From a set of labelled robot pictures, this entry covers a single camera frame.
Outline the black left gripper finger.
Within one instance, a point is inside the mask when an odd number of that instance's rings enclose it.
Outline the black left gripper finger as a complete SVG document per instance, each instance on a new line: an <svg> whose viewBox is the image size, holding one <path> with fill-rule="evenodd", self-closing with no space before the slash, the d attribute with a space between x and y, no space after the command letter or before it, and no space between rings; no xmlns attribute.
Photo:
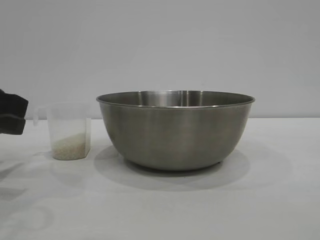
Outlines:
<svg viewBox="0 0 320 240"><path fill-rule="evenodd" d="M0 90L0 115L14 118L26 116L29 101L17 94L6 93Z"/></svg>
<svg viewBox="0 0 320 240"><path fill-rule="evenodd" d="M22 135L26 125L25 119L1 117L0 133L5 135Z"/></svg>

